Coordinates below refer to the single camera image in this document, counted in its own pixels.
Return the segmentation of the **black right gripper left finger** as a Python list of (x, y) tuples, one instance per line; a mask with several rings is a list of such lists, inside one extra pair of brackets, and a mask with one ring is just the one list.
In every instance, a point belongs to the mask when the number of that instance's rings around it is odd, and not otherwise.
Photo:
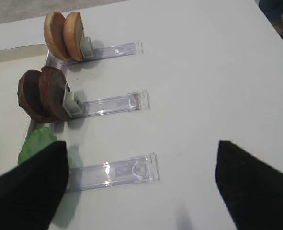
[(0, 230), (46, 230), (68, 184), (68, 151), (56, 141), (0, 176)]

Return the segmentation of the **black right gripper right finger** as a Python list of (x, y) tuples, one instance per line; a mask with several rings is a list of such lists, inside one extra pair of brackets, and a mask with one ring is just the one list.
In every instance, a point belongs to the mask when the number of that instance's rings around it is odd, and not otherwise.
[(238, 230), (283, 230), (283, 173), (220, 141), (215, 180)]

